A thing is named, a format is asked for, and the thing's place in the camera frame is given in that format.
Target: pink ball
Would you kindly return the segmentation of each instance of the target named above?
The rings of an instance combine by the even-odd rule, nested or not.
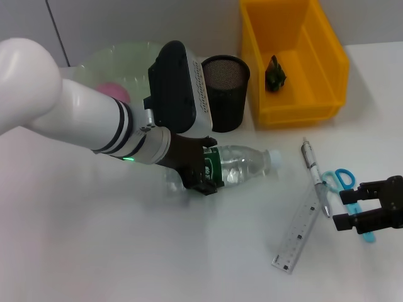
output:
[[[119,84],[111,82],[100,84],[96,90],[121,102],[130,103],[130,96],[127,90]]]

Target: yellow storage box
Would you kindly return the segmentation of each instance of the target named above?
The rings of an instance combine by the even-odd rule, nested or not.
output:
[[[242,59],[251,70],[249,105],[259,126],[326,120],[346,102],[348,58],[317,0],[241,0]],[[272,55],[287,79],[265,89]]]

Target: clear plastic ruler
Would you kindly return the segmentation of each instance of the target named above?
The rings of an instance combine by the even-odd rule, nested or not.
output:
[[[302,197],[302,202],[281,243],[278,254],[271,263],[289,274],[292,273],[295,264],[297,264],[317,215],[322,213],[313,183],[309,184],[308,190]]]

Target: scissors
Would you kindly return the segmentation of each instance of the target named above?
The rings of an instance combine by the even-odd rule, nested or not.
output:
[[[341,178],[340,174],[345,174],[350,178],[350,183],[346,184]],[[328,177],[331,177],[336,184],[336,187],[329,184]],[[322,180],[326,183],[326,186],[333,193],[339,194],[341,191],[353,189],[355,186],[355,177],[353,173],[346,169],[337,169],[336,171],[327,171],[322,174]],[[354,215],[361,213],[363,210],[358,203],[347,204],[347,210],[349,214]],[[363,238],[366,242],[375,242],[375,235],[372,232],[364,233]]]

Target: pen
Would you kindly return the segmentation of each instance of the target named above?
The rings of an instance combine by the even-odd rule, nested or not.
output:
[[[302,155],[304,156],[305,163],[307,164],[307,168],[312,175],[312,179],[314,180],[314,186],[316,195],[319,198],[319,201],[322,204],[323,213],[330,218],[332,216],[329,201],[327,200],[327,189],[321,179],[321,173],[319,172],[319,167],[317,165],[314,151],[310,146],[310,143],[304,137],[304,143],[301,147]]]

